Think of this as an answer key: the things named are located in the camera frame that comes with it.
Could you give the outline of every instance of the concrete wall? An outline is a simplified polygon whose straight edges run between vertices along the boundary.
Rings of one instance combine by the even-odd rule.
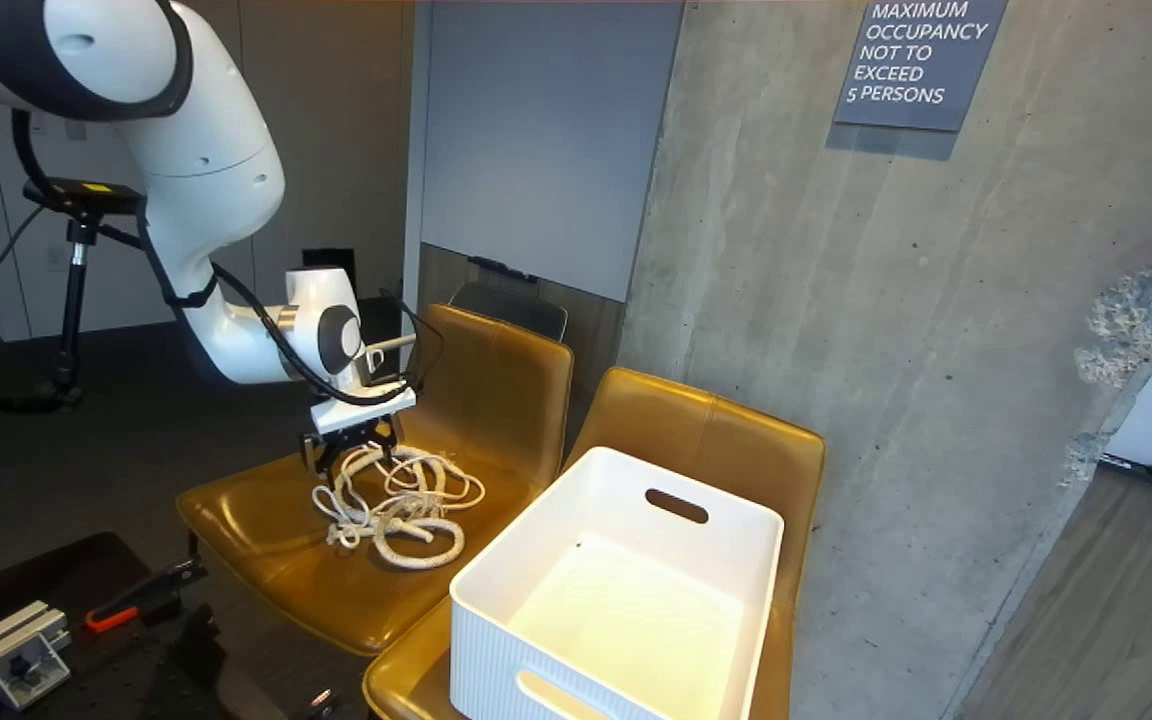
[[[687,7],[620,358],[834,439],[795,715],[930,720],[1152,362],[1152,5],[1014,0],[939,159],[838,143],[862,17]]]

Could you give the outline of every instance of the black sign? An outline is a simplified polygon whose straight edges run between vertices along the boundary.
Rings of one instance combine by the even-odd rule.
[[[1009,0],[869,0],[838,125],[957,131]]]

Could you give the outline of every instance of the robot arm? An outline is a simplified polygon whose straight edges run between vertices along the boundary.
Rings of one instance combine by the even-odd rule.
[[[321,435],[415,402],[371,384],[375,348],[343,270],[289,270],[289,305],[231,305],[214,251],[283,199],[267,125],[216,31],[167,0],[0,0],[0,104],[114,125],[139,174],[139,223],[173,309],[235,384],[312,380]]]

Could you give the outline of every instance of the floor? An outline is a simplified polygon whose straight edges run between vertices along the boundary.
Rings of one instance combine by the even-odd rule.
[[[176,491],[302,445],[302,387],[231,387],[176,326],[95,330],[81,358],[76,407],[0,412],[0,569],[94,530],[124,536],[154,569],[176,562]],[[52,344],[0,344],[0,401],[36,397],[52,362]],[[224,569],[189,598],[214,607],[231,666],[275,699],[275,715],[304,715],[321,686],[336,686],[343,715],[365,713],[360,658],[275,621]]]

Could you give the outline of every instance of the tangled cable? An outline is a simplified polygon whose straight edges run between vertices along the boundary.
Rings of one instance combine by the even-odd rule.
[[[371,539],[375,550],[395,569],[442,569],[456,559],[463,547],[463,526],[445,510],[481,502],[490,494],[484,480],[470,475],[449,455],[411,445],[395,445],[387,455],[375,439],[360,445],[339,455],[331,483],[312,487],[312,502],[331,521],[329,542],[360,547],[365,539]],[[370,502],[355,491],[360,472],[379,472],[379,502]],[[394,530],[425,542],[445,530],[452,536],[452,542],[438,556],[405,556],[387,542]]]

